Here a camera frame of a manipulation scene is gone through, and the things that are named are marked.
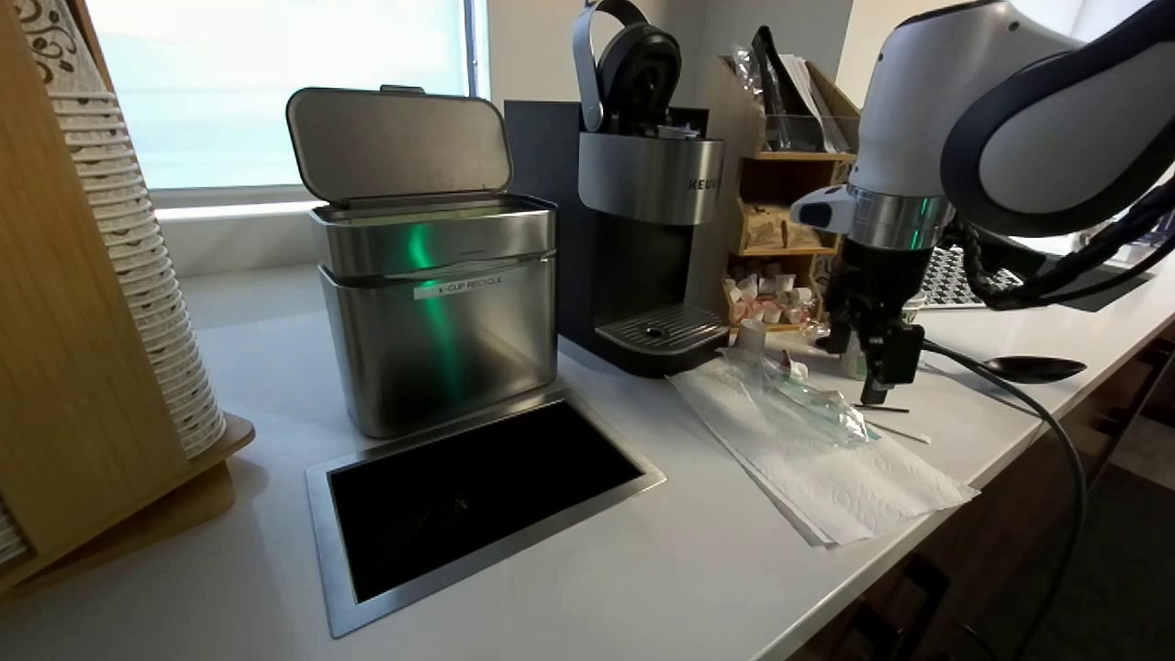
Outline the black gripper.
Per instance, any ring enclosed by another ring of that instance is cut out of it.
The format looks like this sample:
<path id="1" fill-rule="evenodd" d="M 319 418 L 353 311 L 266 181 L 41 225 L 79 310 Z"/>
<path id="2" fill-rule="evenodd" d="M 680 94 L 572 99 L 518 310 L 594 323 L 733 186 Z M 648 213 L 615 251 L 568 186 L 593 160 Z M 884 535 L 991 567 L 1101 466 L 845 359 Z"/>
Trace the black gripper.
<path id="1" fill-rule="evenodd" d="M 858 343 L 866 377 L 858 403 L 900 403 L 918 372 L 926 332 L 902 319 L 902 305 L 921 291 L 926 251 L 879 251 L 845 237 L 842 259 L 822 294 L 830 333 L 822 350 L 845 354 Z"/>

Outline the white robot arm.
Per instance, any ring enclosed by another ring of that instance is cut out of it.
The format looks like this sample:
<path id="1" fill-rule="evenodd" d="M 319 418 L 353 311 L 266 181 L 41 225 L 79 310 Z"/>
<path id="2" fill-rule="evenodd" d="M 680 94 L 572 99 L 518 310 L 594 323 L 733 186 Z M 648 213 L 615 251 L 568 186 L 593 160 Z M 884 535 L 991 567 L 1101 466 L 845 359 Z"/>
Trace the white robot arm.
<path id="1" fill-rule="evenodd" d="M 900 21 L 874 62 L 855 165 L 789 207 L 833 231 L 833 354 L 879 403 L 918 372 L 902 319 L 959 231 L 991 310 L 1108 286 L 1101 265 L 1173 215 L 1175 0 L 966 0 Z"/>

